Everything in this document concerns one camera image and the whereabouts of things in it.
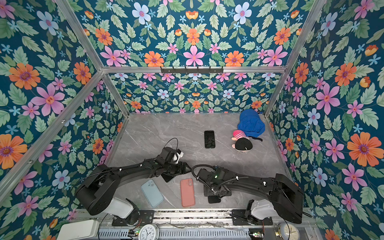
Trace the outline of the pink phone case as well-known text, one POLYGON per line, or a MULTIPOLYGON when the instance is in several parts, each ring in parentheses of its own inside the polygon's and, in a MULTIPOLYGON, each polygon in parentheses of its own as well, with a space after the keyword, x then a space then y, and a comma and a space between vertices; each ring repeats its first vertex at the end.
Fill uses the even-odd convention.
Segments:
POLYGON ((184 208, 194 206, 196 204, 196 200, 193 179, 189 178, 181 180, 180 187, 182 206, 184 208))

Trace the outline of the black phone case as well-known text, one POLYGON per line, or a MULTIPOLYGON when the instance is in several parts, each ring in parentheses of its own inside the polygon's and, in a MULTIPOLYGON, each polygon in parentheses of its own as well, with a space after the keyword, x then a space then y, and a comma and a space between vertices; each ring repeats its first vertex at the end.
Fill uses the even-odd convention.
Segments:
POLYGON ((205 143, 206 149, 214 149, 216 147, 214 131, 205 131, 204 132, 204 143, 205 143))

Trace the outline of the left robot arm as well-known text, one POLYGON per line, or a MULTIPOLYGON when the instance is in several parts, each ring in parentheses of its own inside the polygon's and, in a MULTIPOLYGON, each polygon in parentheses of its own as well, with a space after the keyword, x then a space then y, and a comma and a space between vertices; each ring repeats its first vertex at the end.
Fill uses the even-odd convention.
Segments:
POLYGON ((191 167, 180 161, 182 155, 179 149, 164 147, 155 158, 145 159, 138 164, 123 167, 99 165, 76 189, 75 197, 91 216, 110 214, 119 217, 127 225, 135 225, 139 221, 139 208, 129 199, 114 197, 117 189, 140 179, 158 176, 168 183, 176 176, 191 172, 191 167))

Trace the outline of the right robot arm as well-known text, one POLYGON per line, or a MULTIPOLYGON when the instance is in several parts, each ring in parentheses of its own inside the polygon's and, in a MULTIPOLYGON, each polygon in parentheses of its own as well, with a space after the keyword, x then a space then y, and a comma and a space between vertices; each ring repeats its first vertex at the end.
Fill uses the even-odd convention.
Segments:
POLYGON ((285 221, 301 224, 304 192, 288 177, 276 174, 273 178, 252 177, 215 166, 212 171, 204 168, 193 177, 204 185, 204 195, 212 201, 230 196, 232 190, 263 198, 272 204, 276 214, 285 221))

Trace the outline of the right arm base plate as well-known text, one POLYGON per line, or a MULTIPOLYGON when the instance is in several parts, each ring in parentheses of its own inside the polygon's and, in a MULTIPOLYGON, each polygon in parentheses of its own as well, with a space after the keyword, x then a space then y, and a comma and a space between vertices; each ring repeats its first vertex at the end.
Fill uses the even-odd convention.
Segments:
POLYGON ((271 218, 259 220, 251 215, 249 210, 240 209, 232 210, 230 213, 234 226, 272 226, 273 221, 271 218))

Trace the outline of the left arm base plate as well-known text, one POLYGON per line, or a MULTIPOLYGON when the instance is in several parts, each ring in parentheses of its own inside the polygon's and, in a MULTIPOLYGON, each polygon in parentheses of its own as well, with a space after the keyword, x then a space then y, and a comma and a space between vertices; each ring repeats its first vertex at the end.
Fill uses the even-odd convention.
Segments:
POLYGON ((134 210, 127 218, 122 219, 115 216, 112 222, 113 227, 136 227, 139 225, 151 224, 154 220, 153 210, 134 210))

